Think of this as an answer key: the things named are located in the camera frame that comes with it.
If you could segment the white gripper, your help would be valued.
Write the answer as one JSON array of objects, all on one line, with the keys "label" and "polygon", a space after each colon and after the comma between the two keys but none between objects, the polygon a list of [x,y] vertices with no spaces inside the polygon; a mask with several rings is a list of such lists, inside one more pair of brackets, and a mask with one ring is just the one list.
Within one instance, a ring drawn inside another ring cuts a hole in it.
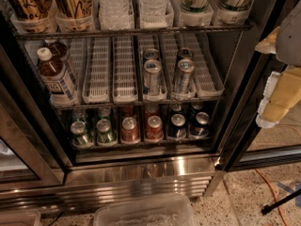
[{"label": "white gripper", "polygon": [[[279,26],[255,50],[262,54],[274,54]],[[258,107],[256,123],[260,128],[272,128],[284,118],[289,109],[301,100],[301,68],[289,67],[283,73],[272,72],[268,77],[263,98]]]}]

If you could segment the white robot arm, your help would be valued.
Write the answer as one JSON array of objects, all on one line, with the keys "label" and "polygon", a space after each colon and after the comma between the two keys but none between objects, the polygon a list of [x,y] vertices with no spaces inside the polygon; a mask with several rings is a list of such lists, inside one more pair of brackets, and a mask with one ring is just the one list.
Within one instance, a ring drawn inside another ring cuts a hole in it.
[{"label": "white robot arm", "polygon": [[258,107],[256,123],[272,128],[301,100],[301,1],[255,50],[274,54],[287,65],[284,72],[272,72],[268,77]]}]

